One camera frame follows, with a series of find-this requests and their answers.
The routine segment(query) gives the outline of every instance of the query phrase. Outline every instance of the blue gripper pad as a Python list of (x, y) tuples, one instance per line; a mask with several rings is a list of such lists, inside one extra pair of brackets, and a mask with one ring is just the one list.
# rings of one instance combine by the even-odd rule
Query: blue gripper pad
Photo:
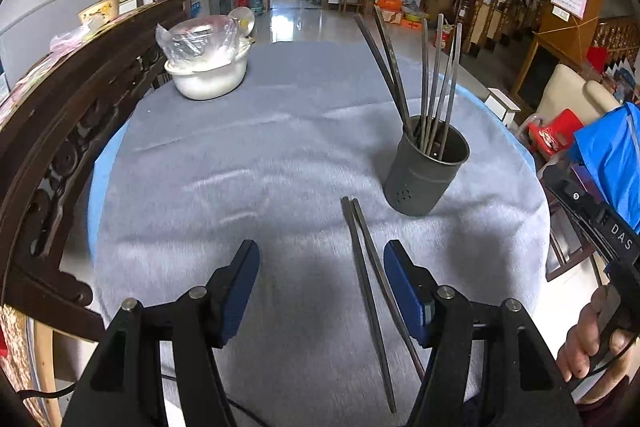
[(389, 241), (385, 246), (386, 278), (394, 293), (409, 335), (417, 340), (421, 346), (425, 346), (429, 338), (427, 326), (431, 322), (431, 314), (425, 311), (424, 305), (415, 294), (414, 288), (400, 264), (396, 248), (402, 248), (400, 242), (396, 240)]
[(258, 245), (255, 241), (245, 239), (228, 266), (228, 269), (237, 272), (222, 308), (223, 325), (220, 338), (223, 344), (226, 344), (238, 333), (259, 267), (260, 250)]

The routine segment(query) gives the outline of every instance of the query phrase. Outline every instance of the gray metal cup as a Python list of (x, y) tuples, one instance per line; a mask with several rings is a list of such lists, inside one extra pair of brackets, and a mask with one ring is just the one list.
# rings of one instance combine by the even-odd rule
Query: gray metal cup
[[(412, 116), (412, 127), (419, 116)], [(440, 121), (431, 155), (440, 149), (443, 122)], [(456, 177), (460, 166), (469, 158), (465, 137), (449, 126), (442, 160), (422, 154), (405, 133), (391, 170), (383, 184), (386, 201), (392, 208), (407, 216), (426, 216), (438, 203)]]

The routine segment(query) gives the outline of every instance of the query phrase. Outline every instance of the table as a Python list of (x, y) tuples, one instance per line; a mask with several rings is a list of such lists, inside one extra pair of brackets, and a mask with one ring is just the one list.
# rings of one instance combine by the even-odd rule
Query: table
[[(417, 114), (420, 65), (399, 57), (399, 66)], [(99, 306), (111, 318), (128, 296), (145, 306), (174, 300), (254, 239), (254, 291), (238, 336), (215, 352), (228, 395), (277, 427), (404, 423), (420, 383), (373, 282), (398, 405), (391, 415), (340, 197), (360, 200), (379, 251), (400, 239), (469, 299), (512, 296), (532, 312), (544, 280), (548, 208), (522, 148), (464, 89), (452, 124), (470, 158), (428, 217), (406, 217), (382, 193), (401, 125), (365, 44), (254, 46), (244, 82), (217, 100), (162, 86), (136, 108), (107, 176)], [(172, 374), (170, 346), (162, 361)], [(476, 367), (469, 395), (477, 376)], [(172, 383), (165, 393), (178, 403)]]

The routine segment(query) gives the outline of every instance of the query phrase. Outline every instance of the red chair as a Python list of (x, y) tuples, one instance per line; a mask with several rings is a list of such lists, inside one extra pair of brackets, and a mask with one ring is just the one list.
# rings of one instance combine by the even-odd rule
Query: red chair
[(583, 127), (570, 109), (562, 111), (549, 125), (531, 122), (527, 125), (531, 138), (529, 150), (539, 151), (545, 159), (549, 159), (554, 154), (569, 149), (574, 143), (574, 133)]

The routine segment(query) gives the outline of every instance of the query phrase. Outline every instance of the clear plastic bag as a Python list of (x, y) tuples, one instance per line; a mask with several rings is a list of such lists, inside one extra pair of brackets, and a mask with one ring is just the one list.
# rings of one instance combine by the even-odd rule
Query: clear plastic bag
[(238, 22), (225, 15), (209, 15), (181, 22), (170, 30), (158, 25), (156, 42), (173, 68), (209, 71), (236, 58)]

